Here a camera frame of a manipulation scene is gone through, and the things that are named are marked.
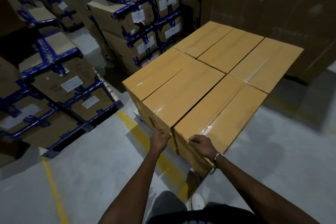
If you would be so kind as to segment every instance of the person's left hand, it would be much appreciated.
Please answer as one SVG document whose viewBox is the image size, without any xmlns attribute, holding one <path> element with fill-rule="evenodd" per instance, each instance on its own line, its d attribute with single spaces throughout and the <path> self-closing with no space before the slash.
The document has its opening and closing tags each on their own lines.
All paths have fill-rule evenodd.
<svg viewBox="0 0 336 224">
<path fill-rule="evenodd" d="M 170 134 L 164 136 L 164 128 L 155 128 L 152 136 L 150 137 L 150 152 L 153 152 L 159 156 L 163 150 L 167 147 L 168 140 L 171 138 Z"/>
</svg>

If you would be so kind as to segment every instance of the concrete floor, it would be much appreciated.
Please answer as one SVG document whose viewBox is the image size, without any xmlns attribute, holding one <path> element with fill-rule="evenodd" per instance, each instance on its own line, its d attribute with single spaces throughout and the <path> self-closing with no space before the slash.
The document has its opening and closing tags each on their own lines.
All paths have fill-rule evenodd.
<svg viewBox="0 0 336 224">
<path fill-rule="evenodd" d="M 122 76 L 105 63 L 85 29 L 70 37 L 125 107 L 48 160 L 57 192 L 51 189 L 38 149 L 1 168 L 0 223 L 97 223 L 146 154 L 147 142 L 140 137 L 151 131 L 135 117 L 135 106 L 120 84 Z M 336 72 L 336 63 L 330 69 Z M 334 72 L 325 71 L 307 87 L 283 79 L 225 154 L 321 223 L 336 218 Z M 169 149 L 162 161 L 168 164 L 165 170 L 160 163 L 156 167 L 146 216 L 162 191 L 171 190 L 186 201 L 198 183 L 188 173 L 190 166 Z M 207 201 L 249 209 L 218 170 L 196 192 Z"/>
</svg>

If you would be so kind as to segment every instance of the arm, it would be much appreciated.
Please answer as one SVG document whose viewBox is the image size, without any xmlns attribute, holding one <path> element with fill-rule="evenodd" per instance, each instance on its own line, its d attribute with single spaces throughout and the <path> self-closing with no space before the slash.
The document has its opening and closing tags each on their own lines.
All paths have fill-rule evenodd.
<svg viewBox="0 0 336 224">
<path fill-rule="evenodd" d="M 219 155 L 214 160 L 218 151 L 212 145 L 210 138 L 204 135 L 194 135 L 189 138 L 189 145 L 194 147 L 203 157 L 215 162 L 214 164 L 232 183 L 255 215 L 265 222 L 318 223 L 300 208 L 239 169 L 224 156 Z"/>
<path fill-rule="evenodd" d="M 156 162 L 171 135 L 156 129 L 150 137 L 150 150 L 139 169 L 107 208 L 99 224 L 141 224 Z"/>
</svg>

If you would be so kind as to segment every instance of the person's right hand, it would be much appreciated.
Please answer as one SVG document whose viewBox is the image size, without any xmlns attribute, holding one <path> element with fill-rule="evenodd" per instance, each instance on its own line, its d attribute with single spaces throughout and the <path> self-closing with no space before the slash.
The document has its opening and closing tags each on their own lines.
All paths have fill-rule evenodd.
<svg viewBox="0 0 336 224">
<path fill-rule="evenodd" d="M 213 159 L 218 153 L 212 145 L 210 138 L 204 135 L 194 135 L 189 137 L 189 145 L 192 146 L 199 154 L 213 163 Z"/>
</svg>

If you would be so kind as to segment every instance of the forearm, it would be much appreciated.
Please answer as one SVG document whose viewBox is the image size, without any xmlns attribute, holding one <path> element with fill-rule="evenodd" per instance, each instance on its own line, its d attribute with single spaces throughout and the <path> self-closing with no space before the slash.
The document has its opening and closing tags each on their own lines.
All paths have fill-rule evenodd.
<svg viewBox="0 0 336 224">
<path fill-rule="evenodd" d="M 318 223 L 278 193 L 258 182 L 225 157 L 216 166 L 237 189 L 252 211 L 267 223 Z"/>
<path fill-rule="evenodd" d="M 111 203 L 99 224 L 142 223 L 159 155 L 149 151 L 141 166 Z"/>
</svg>

